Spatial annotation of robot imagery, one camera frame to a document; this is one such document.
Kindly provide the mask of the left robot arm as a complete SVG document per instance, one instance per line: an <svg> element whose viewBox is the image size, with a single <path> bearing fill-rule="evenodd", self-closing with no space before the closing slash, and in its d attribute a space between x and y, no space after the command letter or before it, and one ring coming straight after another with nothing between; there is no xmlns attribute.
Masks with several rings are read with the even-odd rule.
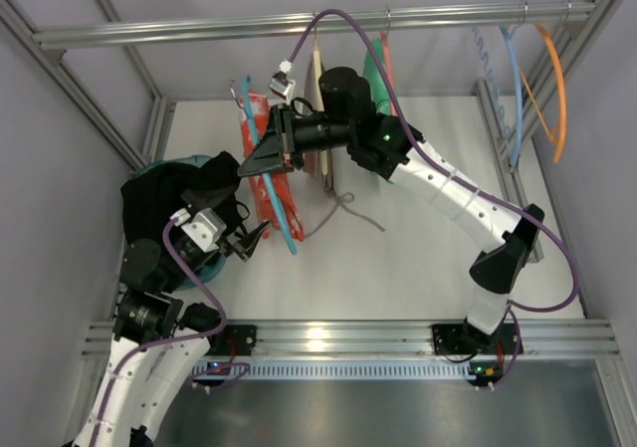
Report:
<svg viewBox="0 0 637 447"><path fill-rule="evenodd" d="M125 254L106 368L72 446L152 446L181 386L221 339L227 315L196 272L215 255L249 259L266 223L232 242L212 210L173 214L161 240Z"/></svg>

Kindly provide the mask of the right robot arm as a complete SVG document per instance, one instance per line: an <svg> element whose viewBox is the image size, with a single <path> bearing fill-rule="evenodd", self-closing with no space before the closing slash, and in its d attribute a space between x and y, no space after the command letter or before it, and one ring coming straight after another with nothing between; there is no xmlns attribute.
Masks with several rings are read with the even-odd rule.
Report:
<svg viewBox="0 0 637 447"><path fill-rule="evenodd" d="M361 168L421 196L462 228L480 253L469 269L475 284L468 313L440 355L485 353L510 308L510 294L534 248L543 211L500 208L462 172L444 162L422 133L377 111L370 85L354 69L336 67L318 79L323 108L300 115L292 103L270 110L264 135L240 165L242 177L301 169L305 154L345 147Z"/></svg>

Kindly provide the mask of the teal blue hanger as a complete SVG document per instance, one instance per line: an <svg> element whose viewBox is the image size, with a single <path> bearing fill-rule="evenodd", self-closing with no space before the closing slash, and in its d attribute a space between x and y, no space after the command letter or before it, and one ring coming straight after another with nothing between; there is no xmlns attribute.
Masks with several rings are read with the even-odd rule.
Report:
<svg viewBox="0 0 637 447"><path fill-rule="evenodd" d="M243 111L246 116L249 138L253 142L253 146L255 146L260 141L260 137L256 126L256 119L252 110L252 103L250 100L251 81L252 79L249 75L244 76L241 82L241 101L239 101L239 98L236 95L233 81L230 82L230 92L237 106ZM263 179L266 193L268 194L268 198L270 199L271 206L278 221L279 229L285 239L290 253L293 256L296 256L298 254L298 249L293 239L290 226L288 224L283 203L281 202L276 192L272 176L269 173L266 173L261 175L261 178Z"/></svg>

